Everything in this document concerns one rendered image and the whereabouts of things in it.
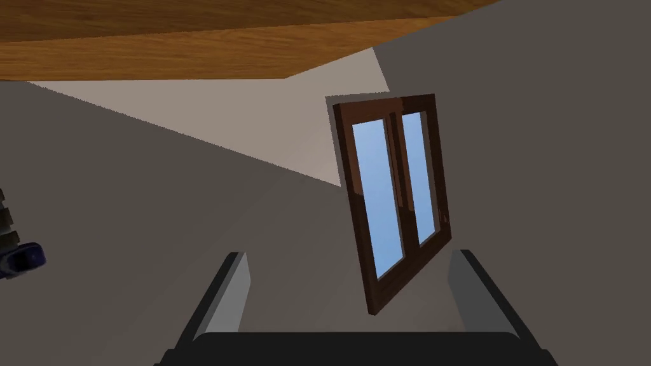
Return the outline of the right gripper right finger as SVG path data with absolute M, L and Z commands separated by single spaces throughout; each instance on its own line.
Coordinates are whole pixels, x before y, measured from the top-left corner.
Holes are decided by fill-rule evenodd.
M 505 294 L 470 250 L 452 251 L 447 281 L 466 331 L 507 332 L 527 346 L 540 347 Z

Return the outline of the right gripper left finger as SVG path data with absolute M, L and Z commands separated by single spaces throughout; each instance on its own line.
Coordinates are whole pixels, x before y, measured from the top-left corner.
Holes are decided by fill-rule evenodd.
M 206 333 L 238 332 L 250 284 L 246 253 L 228 254 L 181 333 L 177 347 L 187 346 Z

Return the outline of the brown framed window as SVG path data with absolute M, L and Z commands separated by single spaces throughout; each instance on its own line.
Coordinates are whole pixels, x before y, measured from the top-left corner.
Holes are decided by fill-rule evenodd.
M 451 240 L 435 96 L 332 107 L 368 311 Z

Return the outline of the dark blue rounded object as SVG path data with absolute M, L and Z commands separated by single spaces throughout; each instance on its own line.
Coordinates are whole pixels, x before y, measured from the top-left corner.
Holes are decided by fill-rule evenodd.
M 47 263 L 43 246 L 36 243 L 24 243 L 15 248 L 0 252 L 0 279 L 12 279 Z

